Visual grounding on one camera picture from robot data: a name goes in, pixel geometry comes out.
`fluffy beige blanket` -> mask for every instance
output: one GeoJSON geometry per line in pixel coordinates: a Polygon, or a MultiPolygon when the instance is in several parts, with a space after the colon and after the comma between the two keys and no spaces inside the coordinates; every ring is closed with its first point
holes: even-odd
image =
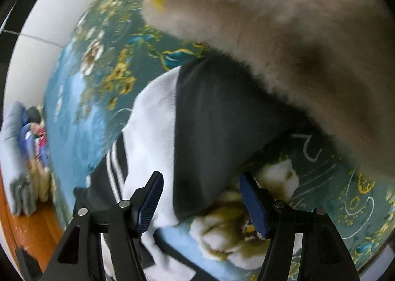
{"type": "Polygon", "coordinates": [[[395,19],[383,0],[145,0],[147,23],[246,63],[366,170],[395,173],[395,19]]]}

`floral pattern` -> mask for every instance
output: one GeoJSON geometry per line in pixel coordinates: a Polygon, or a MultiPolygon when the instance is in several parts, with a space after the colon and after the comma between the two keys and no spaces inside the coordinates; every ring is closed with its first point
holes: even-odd
{"type": "MultiPolygon", "coordinates": [[[[95,0],[49,80],[45,122],[55,172],[52,191],[63,227],[72,217],[73,188],[85,186],[126,124],[139,92],[165,71],[207,54],[203,44],[146,26],[141,4],[95,0]]],[[[358,269],[394,229],[395,187],[361,173],[317,129],[276,139],[246,162],[244,171],[293,208],[326,209],[358,269]]],[[[159,235],[219,280],[256,280],[267,248],[248,219],[237,184],[204,213],[159,235]]],[[[300,264],[300,251],[294,250],[289,281],[297,279],[300,264]]]]}
{"type": "MultiPolygon", "coordinates": [[[[264,166],[256,176],[279,200],[288,201],[299,184],[292,162],[285,160],[264,166]]],[[[191,236],[199,244],[203,257],[223,261],[253,270],[261,267],[269,240],[255,230],[237,186],[226,189],[210,207],[208,214],[197,216],[190,227],[191,236]]],[[[297,252],[301,243],[294,249],[297,252]]]]}

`bed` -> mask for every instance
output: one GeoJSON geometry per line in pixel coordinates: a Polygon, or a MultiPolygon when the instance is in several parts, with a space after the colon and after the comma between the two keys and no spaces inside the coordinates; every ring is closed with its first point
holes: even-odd
{"type": "MultiPolygon", "coordinates": [[[[72,219],[73,189],[89,186],[90,174],[126,124],[138,93],[153,79],[207,48],[146,26],[142,0],[95,0],[81,17],[49,80],[45,123],[54,176],[51,190],[62,228],[72,219]]],[[[243,170],[259,175],[268,164],[292,162],[299,186],[290,205],[327,210],[358,270],[386,245],[395,227],[395,186],[375,181],[340,155],[314,127],[297,129],[257,153],[243,170]]],[[[210,260],[190,235],[191,217],[159,237],[219,280],[254,280],[227,257],[210,260]]],[[[296,280],[300,252],[289,280],[296,280]]]]}

